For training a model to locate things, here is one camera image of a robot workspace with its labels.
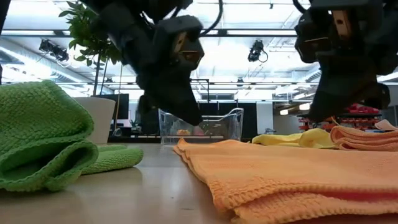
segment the ceiling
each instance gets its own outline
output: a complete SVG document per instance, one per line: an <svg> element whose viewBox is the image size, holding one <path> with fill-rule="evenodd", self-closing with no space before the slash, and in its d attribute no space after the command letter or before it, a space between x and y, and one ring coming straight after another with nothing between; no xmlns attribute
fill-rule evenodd
<svg viewBox="0 0 398 224"><path fill-rule="evenodd" d="M199 18L204 27L210 26L218 14L217 0L194 0L194 3L180 15L190 14ZM308 1L302 1L308 7ZM68 9L64 0L12 0L4 30L67 30L68 24L64 17L58 17ZM224 14L219 29L293 29L300 13L290 0L224 0ZM0 47L23 55L33 62L41 63L51 69L62 71L66 77L74 77L80 82L94 80L95 66L87 67L84 63L73 59L67 63L57 64L54 58L43 55L39 51L42 39L53 44L68 47L72 40L69 37L26 37L20 35L4 35L0 39ZM318 72L318 64L303 63L294 49L295 37L203 37L200 39L205 57L199 68L192 72L192 78L206 78L211 82L236 82L243 78L245 82L305 82L308 77ZM262 40L264 50L269 59L265 63L248 62L248 53L255 40ZM69 50L70 58L79 55L78 50ZM108 64L106 77L114 82L134 82L136 74L130 66L124 66L122 78L119 78L121 64ZM205 88L198 85L196 94L205 93ZM237 93L237 97L249 100L271 100L272 94L279 96L305 93L300 85L270 85L269 88L236 85L226 87L212 85L212 93ZM109 90L119 88L118 85L108 86ZM142 91L136 86L122 86L128 90L132 98L138 98Z"/></svg>

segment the white plant pot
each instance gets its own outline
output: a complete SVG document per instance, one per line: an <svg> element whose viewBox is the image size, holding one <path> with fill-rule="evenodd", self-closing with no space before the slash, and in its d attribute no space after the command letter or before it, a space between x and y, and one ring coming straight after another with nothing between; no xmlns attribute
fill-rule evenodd
<svg viewBox="0 0 398 224"><path fill-rule="evenodd" d="M90 113L94 121L94 131L87 140L94 144L106 144L116 102L95 97L76 97L75 100Z"/></svg>

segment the potted plant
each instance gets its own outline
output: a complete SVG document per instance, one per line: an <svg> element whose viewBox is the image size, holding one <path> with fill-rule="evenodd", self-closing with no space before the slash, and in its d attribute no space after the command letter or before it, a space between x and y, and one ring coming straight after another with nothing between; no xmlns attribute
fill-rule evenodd
<svg viewBox="0 0 398 224"><path fill-rule="evenodd" d="M107 63L110 60L115 65L121 61L122 57L120 51L108 38L101 38L90 30L90 24L96 18L96 14L93 11L82 3L67 3L70 8L61 12L59 17L70 16L67 19L67 23L70 24L69 31L73 40L69 43L69 49L74 48L76 50L77 45L85 47L84 50L80 50L81 56L75 58L75 60L79 62L85 61L87 66L96 65L93 92L93 95L96 95L98 75L100 70L102 70L101 66L104 65L101 62ZM97 62L94 61L95 56L98 56Z"/></svg>

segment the transparent container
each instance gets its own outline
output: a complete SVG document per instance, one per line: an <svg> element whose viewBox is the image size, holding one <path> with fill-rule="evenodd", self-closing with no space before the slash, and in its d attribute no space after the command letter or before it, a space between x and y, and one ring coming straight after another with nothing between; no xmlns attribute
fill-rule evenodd
<svg viewBox="0 0 398 224"><path fill-rule="evenodd" d="M227 139L241 140L243 109L235 108L224 116L204 115L196 127L182 119L159 110L159 126L162 144L174 145L181 138L189 143L213 143Z"/></svg>

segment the orange microfiber cloth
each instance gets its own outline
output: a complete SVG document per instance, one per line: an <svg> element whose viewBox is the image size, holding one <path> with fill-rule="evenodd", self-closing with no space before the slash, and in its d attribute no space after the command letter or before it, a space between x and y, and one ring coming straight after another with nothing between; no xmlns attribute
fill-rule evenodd
<svg viewBox="0 0 398 224"><path fill-rule="evenodd" d="M364 151L398 151L398 131L367 133L354 128L335 126L330 139L339 149Z"/></svg>
<svg viewBox="0 0 398 224"><path fill-rule="evenodd" d="M228 140L174 151L233 223L398 213L398 153L261 146Z"/></svg>

